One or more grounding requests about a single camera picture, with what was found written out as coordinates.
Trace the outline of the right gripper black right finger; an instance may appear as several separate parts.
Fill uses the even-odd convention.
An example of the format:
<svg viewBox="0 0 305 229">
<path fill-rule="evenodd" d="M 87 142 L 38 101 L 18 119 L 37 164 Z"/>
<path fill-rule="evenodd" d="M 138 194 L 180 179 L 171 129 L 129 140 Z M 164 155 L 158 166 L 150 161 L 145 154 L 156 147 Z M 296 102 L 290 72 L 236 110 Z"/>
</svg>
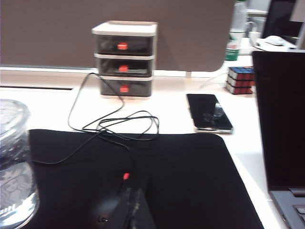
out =
<svg viewBox="0 0 305 229">
<path fill-rule="evenodd" d="M 144 193 L 141 189 L 136 194 L 136 228 L 154 229 L 155 223 L 149 210 Z"/>
</svg>

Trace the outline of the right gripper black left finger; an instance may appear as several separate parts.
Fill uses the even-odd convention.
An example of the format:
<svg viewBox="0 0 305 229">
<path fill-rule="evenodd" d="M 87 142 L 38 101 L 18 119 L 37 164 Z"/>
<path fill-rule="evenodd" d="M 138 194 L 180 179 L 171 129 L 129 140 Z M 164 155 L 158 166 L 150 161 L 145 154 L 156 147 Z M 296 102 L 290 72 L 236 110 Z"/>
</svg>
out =
<svg viewBox="0 0 305 229">
<path fill-rule="evenodd" d="M 129 226 L 133 204 L 134 191 L 131 188 L 122 194 L 118 205 L 113 212 L 113 228 L 126 229 Z"/>
</svg>

